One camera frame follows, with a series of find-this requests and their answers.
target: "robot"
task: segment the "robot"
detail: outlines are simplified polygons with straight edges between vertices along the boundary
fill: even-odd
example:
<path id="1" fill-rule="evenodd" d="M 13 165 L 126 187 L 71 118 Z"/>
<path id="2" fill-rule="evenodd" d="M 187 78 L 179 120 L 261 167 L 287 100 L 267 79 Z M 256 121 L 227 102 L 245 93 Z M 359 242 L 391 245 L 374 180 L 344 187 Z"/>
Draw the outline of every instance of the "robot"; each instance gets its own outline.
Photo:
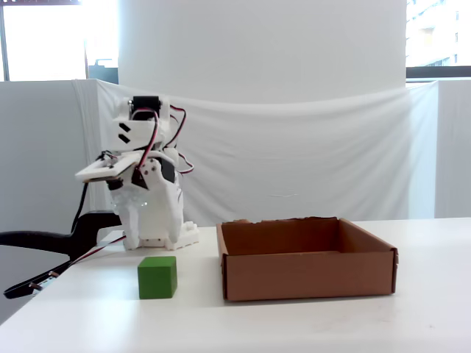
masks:
<path id="1" fill-rule="evenodd" d="M 175 133 L 171 110 L 184 112 Z M 175 250 L 199 239 L 193 222 L 183 222 L 183 192 L 179 173 L 193 170 L 176 150 L 186 112 L 165 97 L 135 96 L 124 100 L 110 126 L 110 149 L 76 174 L 85 183 L 107 183 L 114 211 L 124 228 L 124 246 Z M 190 168 L 177 171 L 182 158 Z"/>

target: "red wire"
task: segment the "red wire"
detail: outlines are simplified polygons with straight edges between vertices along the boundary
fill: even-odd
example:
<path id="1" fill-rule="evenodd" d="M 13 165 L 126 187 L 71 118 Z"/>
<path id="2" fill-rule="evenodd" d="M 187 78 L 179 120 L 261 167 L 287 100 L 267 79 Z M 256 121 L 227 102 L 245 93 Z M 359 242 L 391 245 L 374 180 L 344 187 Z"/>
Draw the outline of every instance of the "red wire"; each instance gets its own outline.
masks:
<path id="1" fill-rule="evenodd" d="M 79 257 L 78 259 L 76 259 L 75 261 L 73 261 L 73 262 L 70 264 L 70 266 L 75 265 L 75 264 L 78 263 L 79 261 L 82 261 L 82 260 L 86 259 L 87 257 L 89 257 L 89 256 L 91 256 L 91 255 L 93 255 L 93 254 L 95 254 L 95 253 L 97 253 L 97 252 L 99 252 L 100 250 L 103 250 L 103 249 L 106 248 L 108 245 L 114 244 L 114 243 L 118 243 L 119 241 L 124 240 L 125 238 L 126 238 L 126 235 L 123 235 L 122 237 L 120 237 L 120 238 L 118 238 L 118 239 L 115 239 L 115 240 L 109 242 L 108 244 L 106 244 L 106 245 L 104 245 L 104 246 L 102 246 L 102 247 L 100 247 L 100 248 L 97 248 L 97 249 L 93 250 L 92 252 L 88 252 L 87 254 L 85 254 L 85 255 Z"/>
<path id="2" fill-rule="evenodd" d="M 183 119 L 182 119 L 182 123 L 180 124 L 180 126 L 177 129 L 177 132 L 175 132 L 174 137 L 170 140 L 169 143 L 167 143 L 165 145 L 165 147 L 169 147 L 170 143 L 174 142 L 177 139 L 177 137 L 180 134 L 180 131 L 182 131 L 183 125 L 185 124 L 185 121 L 186 121 L 186 110 L 184 110 L 183 108 L 175 107 L 174 105 L 171 105 L 170 108 L 172 108 L 173 110 L 179 111 L 179 112 L 183 112 Z"/>
<path id="3" fill-rule="evenodd" d="M 190 163 L 184 154 L 181 154 L 178 152 L 178 155 L 183 158 L 183 160 L 185 161 L 186 164 L 188 164 L 188 166 L 190 167 L 189 169 L 185 170 L 185 171 L 178 171 L 180 174 L 188 174 L 188 173 L 191 173 L 193 170 L 194 170 L 194 165 L 192 163 Z"/>

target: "green block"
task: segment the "green block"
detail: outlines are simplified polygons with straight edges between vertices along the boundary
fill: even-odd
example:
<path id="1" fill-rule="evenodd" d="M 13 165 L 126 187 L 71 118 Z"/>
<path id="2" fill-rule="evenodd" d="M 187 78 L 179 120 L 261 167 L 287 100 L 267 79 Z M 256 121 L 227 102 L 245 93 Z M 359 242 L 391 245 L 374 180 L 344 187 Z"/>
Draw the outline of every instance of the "green block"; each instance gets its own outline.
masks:
<path id="1" fill-rule="evenodd" d="M 138 266 L 139 298 L 171 298 L 177 289 L 175 256 L 145 257 Z"/>

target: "tabletop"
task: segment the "tabletop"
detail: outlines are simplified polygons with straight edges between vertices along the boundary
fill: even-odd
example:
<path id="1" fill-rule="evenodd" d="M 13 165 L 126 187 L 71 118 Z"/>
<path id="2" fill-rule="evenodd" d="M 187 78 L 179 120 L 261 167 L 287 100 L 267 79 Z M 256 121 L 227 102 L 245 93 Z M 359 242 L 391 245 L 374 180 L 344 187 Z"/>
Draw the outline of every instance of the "tabletop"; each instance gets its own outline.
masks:
<path id="1" fill-rule="evenodd" d="M 201 228 L 175 252 L 117 244 L 77 263 L 0 326 L 0 351 L 468 352 L 471 218 L 356 224 L 398 248 L 396 294 L 225 302 L 216 229 Z M 160 254 L 177 256 L 177 292 L 139 300 L 137 266 Z"/>

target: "open cardboard box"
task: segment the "open cardboard box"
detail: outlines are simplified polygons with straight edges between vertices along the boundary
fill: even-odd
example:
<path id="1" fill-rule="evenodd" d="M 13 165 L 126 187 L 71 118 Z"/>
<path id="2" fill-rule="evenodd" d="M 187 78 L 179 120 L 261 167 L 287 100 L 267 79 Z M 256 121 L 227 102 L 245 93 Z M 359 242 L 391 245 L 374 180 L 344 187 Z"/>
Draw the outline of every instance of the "open cardboard box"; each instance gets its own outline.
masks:
<path id="1" fill-rule="evenodd" d="M 224 298 L 371 296 L 395 291 L 397 250 L 346 219 L 217 225 Z"/>

